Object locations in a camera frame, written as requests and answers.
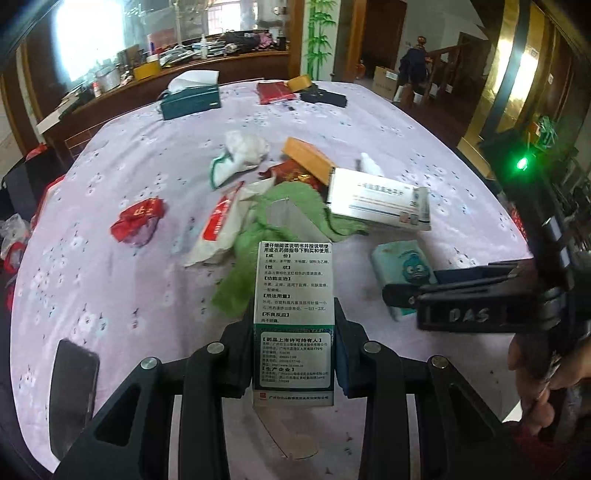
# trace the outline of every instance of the wrapped food bag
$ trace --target wrapped food bag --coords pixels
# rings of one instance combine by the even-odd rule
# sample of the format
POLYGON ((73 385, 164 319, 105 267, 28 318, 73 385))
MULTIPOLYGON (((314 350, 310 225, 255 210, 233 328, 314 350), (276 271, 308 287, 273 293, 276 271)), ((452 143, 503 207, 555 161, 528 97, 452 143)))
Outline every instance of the wrapped food bag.
POLYGON ((164 202, 149 198, 125 209, 111 226, 111 235, 118 242, 143 247, 154 235, 158 221, 164 216, 164 202))
POLYGON ((18 213, 15 213, 5 222, 0 221, 0 236, 3 238, 0 258, 4 260, 13 244, 28 242, 31 236, 31 227, 18 213))
POLYGON ((184 266, 198 262, 218 263, 228 252, 238 233, 248 223, 248 210, 254 205, 254 197, 263 195, 275 184, 274 178, 249 185, 244 181, 227 189, 207 219, 197 242, 185 257, 184 266))
POLYGON ((256 135, 231 130, 225 137, 226 150, 209 166, 209 183, 213 190, 235 173, 257 168, 269 153, 269 144, 256 135))
POLYGON ((265 171, 259 172, 259 176, 264 179, 274 176, 276 178, 276 183, 282 183, 284 181, 300 181, 302 183, 307 183, 318 192, 323 187, 320 180, 314 177, 292 158, 285 160, 283 163, 273 165, 265 171))

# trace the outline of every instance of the black phone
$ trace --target black phone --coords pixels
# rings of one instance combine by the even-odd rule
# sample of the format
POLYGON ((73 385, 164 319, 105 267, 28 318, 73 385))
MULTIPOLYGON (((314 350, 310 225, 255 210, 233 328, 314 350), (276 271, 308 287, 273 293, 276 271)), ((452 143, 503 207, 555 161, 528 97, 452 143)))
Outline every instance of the black phone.
POLYGON ((65 457, 92 418, 98 373, 96 353, 60 340, 49 395, 49 443, 58 460, 65 457))

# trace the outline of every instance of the paper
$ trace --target paper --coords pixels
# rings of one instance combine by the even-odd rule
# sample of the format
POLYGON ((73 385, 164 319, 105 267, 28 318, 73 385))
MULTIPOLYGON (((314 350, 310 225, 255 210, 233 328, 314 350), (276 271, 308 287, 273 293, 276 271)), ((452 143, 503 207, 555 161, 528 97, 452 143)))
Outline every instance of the paper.
POLYGON ((267 207, 267 223, 296 232, 298 238, 307 242, 330 242, 325 234, 290 200, 276 200, 267 207))
POLYGON ((254 309, 254 406, 334 402, 332 245, 261 242, 254 309))
POLYGON ((189 87, 216 85, 218 75, 217 70, 189 70, 173 78, 168 84, 168 91, 176 93, 189 87))

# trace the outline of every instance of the green cloth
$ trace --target green cloth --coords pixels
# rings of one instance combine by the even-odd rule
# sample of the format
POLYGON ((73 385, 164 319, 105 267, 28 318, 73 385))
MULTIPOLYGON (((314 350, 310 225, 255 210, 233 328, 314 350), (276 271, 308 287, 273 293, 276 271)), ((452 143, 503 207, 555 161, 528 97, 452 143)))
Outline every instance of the green cloth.
POLYGON ((334 216, 320 194, 306 183, 285 181, 256 197, 254 221, 246 227, 234 242, 236 265, 218 285, 212 304, 229 316, 242 315, 255 293, 256 260, 262 241, 298 242, 297 232, 267 224, 267 207, 276 200, 289 198, 318 229, 333 242, 344 240, 356 232, 366 232, 367 227, 358 220, 334 216))

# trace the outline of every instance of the gold wall panel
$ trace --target gold wall panel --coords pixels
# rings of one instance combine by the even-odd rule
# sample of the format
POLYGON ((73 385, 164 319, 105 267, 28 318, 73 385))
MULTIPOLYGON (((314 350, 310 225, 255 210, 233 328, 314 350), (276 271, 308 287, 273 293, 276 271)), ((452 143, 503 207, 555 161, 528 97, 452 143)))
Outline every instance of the gold wall panel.
POLYGON ((535 73, 538 69, 538 62, 541 59, 542 47, 544 47, 544 24, 545 16, 542 10, 532 2, 530 5, 530 27, 527 32, 525 50, 521 56, 519 70, 509 95, 509 101, 496 129, 497 132, 504 132, 515 126, 521 109, 530 94, 535 73))
POLYGON ((488 114, 491 111, 492 104, 495 101, 496 94, 498 93, 503 77, 505 76, 505 71, 511 55, 511 49, 513 48, 513 39, 515 37, 515 27, 517 26, 518 17, 519 0, 505 0, 503 23, 501 25, 501 32, 499 33, 499 41, 496 45, 495 57, 493 58, 482 96, 480 97, 480 101, 472 116, 472 121, 457 146, 458 150, 462 152, 466 158, 468 158, 468 160, 480 170, 480 173, 487 178, 492 178, 491 168, 482 157, 477 145, 482 140, 480 137, 480 131, 482 130, 482 127, 484 127, 486 117, 488 117, 488 114))

